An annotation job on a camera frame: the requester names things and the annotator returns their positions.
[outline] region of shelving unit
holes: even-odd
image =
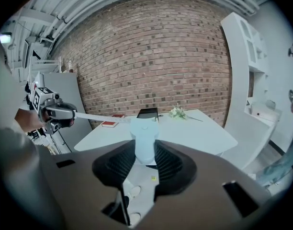
[[[221,157],[243,169],[268,143],[278,119],[266,121],[250,112],[252,103],[265,104],[268,99],[270,73],[262,35],[236,13],[224,18],[221,25],[231,56],[233,83],[225,130],[238,141],[236,147],[225,151]],[[248,97],[249,72],[254,73],[253,97]]]

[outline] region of white wall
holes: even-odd
[[[287,54],[293,43],[293,28],[271,0],[262,4],[257,14],[248,18],[248,22],[263,35],[266,42],[269,61],[268,98],[282,110],[271,140],[286,151],[293,137],[293,114],[288,98],[288,91],[293,89],[293,57]]]

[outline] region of ceiling light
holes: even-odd
[[[2,33],[0,34],[1,44],[8,44],[11,42],[11,33]]]

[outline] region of black baseboard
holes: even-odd
[[[276,145],[273,141],[269,141],[269,144],[281,155],[283,156],[285,152],[278,146]]]

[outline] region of gray panel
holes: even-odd
[[[49,73],[44,74],[44,84],[49,89],[58,92],[64,102],[76,106],[78,112],[85,113],[83,103],[80,98],[76,73]],[[59,130],[60,135],[71,151],[86,135],[92,131],[87,119],[77,118],[70,128]]]

